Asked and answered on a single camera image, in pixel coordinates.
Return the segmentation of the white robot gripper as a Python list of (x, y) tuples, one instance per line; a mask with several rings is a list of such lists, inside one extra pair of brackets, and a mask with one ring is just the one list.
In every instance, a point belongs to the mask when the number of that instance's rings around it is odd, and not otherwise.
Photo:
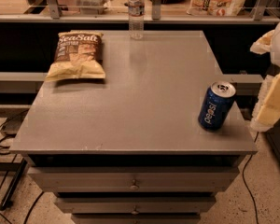
[[(250, 51), (259, 55), (270, 52), (271, 62), (280, 67), (280, 22), (274, 30), (255, 41)], [(280, 120), (280, 73), (274, 77), (267, 75), (263, 80), (250, 126), (257, 132), (266, 132), (278, 120)]]

